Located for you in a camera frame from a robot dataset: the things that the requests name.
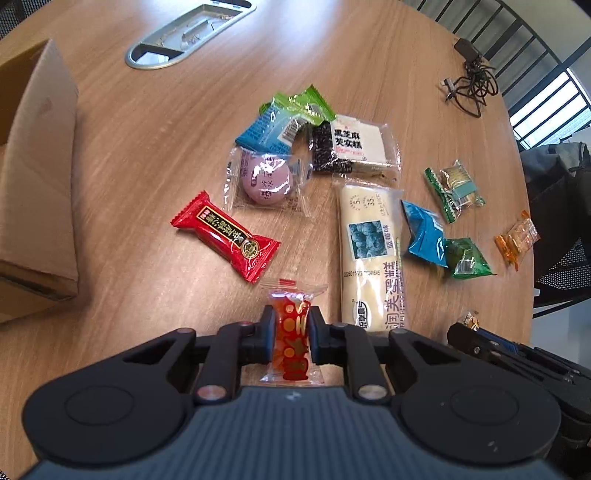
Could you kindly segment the red orange clear snack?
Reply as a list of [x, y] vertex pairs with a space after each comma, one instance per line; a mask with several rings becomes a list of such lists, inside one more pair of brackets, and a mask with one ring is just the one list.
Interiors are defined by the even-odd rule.
[[312, 301], [327, 287], [290, 279], [264, 280], [273, 307], [273, 351], [261, 383], [312, 387], [325, 384], [322, 371], [312, 365], [308, 314]]

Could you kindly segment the red candy bar wrapper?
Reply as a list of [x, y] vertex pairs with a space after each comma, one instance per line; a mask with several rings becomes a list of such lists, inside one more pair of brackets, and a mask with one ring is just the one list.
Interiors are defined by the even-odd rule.
[[170, 221], [172, 227], [192, 230], [221, 255], [246, 282], [256, 283], [280, 249], [280, 241], [256, 235], [211, 202], [204, 190]]

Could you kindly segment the small clear candy pack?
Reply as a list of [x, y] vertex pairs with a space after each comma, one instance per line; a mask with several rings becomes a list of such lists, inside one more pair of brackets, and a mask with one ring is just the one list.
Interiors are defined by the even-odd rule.
[[459, 319], [458, 323], [466, 326], [467, 328], [477, 331], [480, 328], [480, 323], [478, 319], [478, 312], [469, 310], [465, 312]]

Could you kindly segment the long white blueberry cake pack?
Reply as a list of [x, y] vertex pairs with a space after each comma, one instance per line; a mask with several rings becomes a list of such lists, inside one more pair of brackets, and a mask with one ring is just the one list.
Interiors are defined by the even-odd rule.
[[339, 181], [341, 321], [374, 334], [408, 326], [398, 189]]

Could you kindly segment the pink round pastry pack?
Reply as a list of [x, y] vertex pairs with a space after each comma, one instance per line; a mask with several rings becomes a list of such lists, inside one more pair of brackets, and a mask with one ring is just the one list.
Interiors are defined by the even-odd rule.
[[242, 147], [228, 156], [223, 207], [266, 209], [311, 215], [307, 185], [312, 168], [307, 157], [259, 153]]

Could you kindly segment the green cracker pack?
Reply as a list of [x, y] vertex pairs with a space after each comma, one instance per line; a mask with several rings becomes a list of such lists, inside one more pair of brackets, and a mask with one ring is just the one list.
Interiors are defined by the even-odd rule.
[[459, 159], [452, 166], [438, 171], [429, 167], [424, 175], [449, 224], [455, 223], [465, 210], [486, 205], [478, 186]]

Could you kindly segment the blue small snack packet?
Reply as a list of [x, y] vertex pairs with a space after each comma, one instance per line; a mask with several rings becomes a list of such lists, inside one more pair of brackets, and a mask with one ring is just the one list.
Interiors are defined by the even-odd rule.
[[447, 268], [445, 232], [439, 216], [414, 203], [402, 201], [411, 233], [408, 252], [424, 261]]

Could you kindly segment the orange cracker pack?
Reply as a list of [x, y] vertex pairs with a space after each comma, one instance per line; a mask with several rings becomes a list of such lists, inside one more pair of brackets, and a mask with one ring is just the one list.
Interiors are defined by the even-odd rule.
[[523, 210], [520, 219], [505, 233], [494, 237], [494, 242], [505, 262], [519, 270], [522, 257], [540, 239], [530, 214]]

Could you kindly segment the dark green small packet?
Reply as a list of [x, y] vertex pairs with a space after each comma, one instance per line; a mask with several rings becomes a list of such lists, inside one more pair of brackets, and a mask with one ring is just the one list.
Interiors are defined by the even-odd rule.
[[467, 280], [495, 275], [476, 243], [469, 237], [447, 239], [445, 253], [451, 275], [455, 279]]

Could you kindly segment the black sesame cake pack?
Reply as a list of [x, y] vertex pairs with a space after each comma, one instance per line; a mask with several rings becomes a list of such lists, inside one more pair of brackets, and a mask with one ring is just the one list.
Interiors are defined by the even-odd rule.
[[308, 128], [308, 144], [315, 173], [401, 178], [399, 144], [388, 124], [336, 115]]

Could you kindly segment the black backpack on chair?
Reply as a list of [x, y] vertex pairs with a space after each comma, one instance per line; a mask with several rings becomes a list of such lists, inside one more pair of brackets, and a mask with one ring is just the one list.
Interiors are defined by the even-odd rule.
[[583, 142], [520, 153], [532, 221], [536, 307], [590, 297], [590, 152]]

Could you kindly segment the light green snack packet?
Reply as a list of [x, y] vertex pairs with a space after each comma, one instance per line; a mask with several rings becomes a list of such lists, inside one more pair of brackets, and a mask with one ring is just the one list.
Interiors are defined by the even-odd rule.
[[334, 110], [314, 85], [310, 85], [301, 93], [294, 95], [277, 92], [270, 102], [260, 105], [259, 115], [266, 113], [271, 106], [283, 108], [290, 114], [301, 114], [308, 123], [315, 126], [335, 120]]

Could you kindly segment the black metal railing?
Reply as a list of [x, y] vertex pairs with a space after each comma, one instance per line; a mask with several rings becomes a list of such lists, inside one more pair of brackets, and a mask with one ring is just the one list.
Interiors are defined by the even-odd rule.
[[522, 150], [590, 142], [588, 1], [410, 1], [489, 60]]

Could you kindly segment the open cardboard box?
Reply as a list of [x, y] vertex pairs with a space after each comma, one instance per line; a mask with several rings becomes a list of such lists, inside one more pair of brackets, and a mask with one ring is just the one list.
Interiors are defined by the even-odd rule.
[[72, 162], [78, 90], [47, 39], [1, 66], [1, 319], [78, 293]]

